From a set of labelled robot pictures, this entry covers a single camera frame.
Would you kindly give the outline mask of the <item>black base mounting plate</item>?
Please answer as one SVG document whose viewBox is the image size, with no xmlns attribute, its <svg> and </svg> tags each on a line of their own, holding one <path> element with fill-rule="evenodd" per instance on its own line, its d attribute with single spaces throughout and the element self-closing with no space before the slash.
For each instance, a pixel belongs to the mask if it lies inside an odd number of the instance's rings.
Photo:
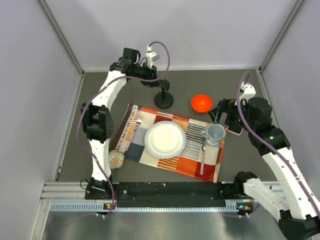
<svg viewBox="0 0 320 240">
<path fill-rule="evenodd" d="M 119 182 L 113 189 L 119 208 L 225 207 L 231 198 L 212 182 Z"/>
</svg>

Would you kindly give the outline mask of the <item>light blue mug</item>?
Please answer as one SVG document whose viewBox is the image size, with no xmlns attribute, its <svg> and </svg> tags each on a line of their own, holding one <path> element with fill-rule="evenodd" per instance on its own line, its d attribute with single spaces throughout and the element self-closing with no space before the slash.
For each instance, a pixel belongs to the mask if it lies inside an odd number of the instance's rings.
<svg viewBox="0 0 320 240">
<path fill-rule="evenodd" d="M 221 124 L 211 124 L 202 130 L 200 134 L 205 138 L 209 146 L 217 147 L 225 137 L 226 130 Z"/>
</svg>

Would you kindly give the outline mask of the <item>orange bowl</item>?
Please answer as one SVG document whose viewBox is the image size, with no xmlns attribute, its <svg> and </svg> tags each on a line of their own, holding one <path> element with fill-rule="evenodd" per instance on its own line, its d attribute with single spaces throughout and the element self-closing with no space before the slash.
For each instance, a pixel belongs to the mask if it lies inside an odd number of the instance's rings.
<svg viewBox="0 0 320 240">
<path fill-rule="evenodd" d="M 205 94 L 198 94 L 192 98 L 191 106 L 195 112 L 204 114 L 212 109 L 213 101 Z"/>
</svg>

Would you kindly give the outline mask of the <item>white ceramic plate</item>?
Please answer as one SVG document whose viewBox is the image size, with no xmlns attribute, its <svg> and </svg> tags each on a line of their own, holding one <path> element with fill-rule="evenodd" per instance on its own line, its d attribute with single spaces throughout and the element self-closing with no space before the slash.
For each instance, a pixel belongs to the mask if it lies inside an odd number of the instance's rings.
<svg viewBox="0 0 320 240">
<path fill-rule="evenodd" d="M 186 133 L 172 121 L 154 123 L 145 133 L 144 145 L 147 151 L 158 159 L 179 156 L 186 147 Z"/>
</svg>

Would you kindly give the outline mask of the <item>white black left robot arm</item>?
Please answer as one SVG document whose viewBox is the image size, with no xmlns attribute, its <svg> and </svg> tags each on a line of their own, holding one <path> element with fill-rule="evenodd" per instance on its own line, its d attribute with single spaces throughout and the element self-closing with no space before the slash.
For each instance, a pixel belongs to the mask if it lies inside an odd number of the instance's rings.
<svg viewBox="0 0 320 240">
<path fill-rule="evenodd" d="M 114 200 L 115 190 L 111 182 L 109 142 L 114 131 L 110 109 L 121 89 L 129 80 L 138 80 L 146 87 L 160 87 L 160 98 L 164 98 L 170 83 L 163 76 L 157 76 L 155 61 L 159 54 L 148 45 L 141 57 L 138 50 L 124 48 L 122 57 L 114 62 L 107 73 L 105 82 L 80 109 L 77 130 L 83 130 L 89 141 L 88 152 L 92 156 L 92 174 L 85 188 L 87 200 Z"/>
</svg>

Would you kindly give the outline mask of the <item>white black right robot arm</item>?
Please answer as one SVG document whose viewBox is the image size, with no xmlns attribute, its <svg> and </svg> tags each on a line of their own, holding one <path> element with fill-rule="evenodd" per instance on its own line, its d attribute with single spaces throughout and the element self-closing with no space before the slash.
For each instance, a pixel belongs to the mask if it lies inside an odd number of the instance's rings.
<svg viewBox="0 0 320 240">
<path fill-rule="evenodd" d="M 285 195 L 281 198 L 252 172 L 239 172 L 233 192 L 239 198 L 249 196 L 268 211 L 288 240 L 304 240 L 320 232 L 320 202 L 308 187 L 295 161 L 285 133 L 272 124 L 272 107 L 262 97 L 241 100 L 222 98 L 208 112 L 214 123 L 225 113 L 229 131 L 247 131 L 250 143 L 268 164 Z"/>
</svg>

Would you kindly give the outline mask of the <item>black phone pink case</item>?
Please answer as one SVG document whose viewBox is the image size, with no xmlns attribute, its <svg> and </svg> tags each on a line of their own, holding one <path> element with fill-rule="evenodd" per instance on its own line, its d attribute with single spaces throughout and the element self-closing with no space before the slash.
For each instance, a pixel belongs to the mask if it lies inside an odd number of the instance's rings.
<svg viewBox="0 0 320 240">
<path fill-rule="evenodd" d="M 236 136 L 240 136 L 243 132 L 243 128 L 242 127 L 239 127 L 239 126 L 236 126 L 236 125 L 229 125 L 227 127 L 227 131 L 231 134 L 234 134 Z"/>
</svg>

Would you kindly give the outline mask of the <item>black phone stand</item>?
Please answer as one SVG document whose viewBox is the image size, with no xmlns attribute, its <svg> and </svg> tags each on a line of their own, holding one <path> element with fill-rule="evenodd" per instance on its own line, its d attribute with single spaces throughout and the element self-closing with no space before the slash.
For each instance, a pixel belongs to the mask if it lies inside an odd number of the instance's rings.
<svg viewBox="0 0 320 240">
<path fill-rule="evenodd" d="M 154 97 L 154 104 L 160 109 L 168 109 L 174 103 L 173 96 L 168 92 L 168 90 L 162 90 L 157 93 Z"/>
</svg>

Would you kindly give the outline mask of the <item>small patterned flower dish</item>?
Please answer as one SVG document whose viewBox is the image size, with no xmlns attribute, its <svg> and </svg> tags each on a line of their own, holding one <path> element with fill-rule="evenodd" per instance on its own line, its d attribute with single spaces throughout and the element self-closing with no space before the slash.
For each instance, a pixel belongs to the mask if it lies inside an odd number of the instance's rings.
<svg viewBox="0 0 320 240">
<path fill-rule="evenodd" d="M 112 150 L 108 154 L 108 163 L 111 170 L 119 169 L 123 166 L 125 160 L 124 153 L 118 150 Z"/>
</svg>

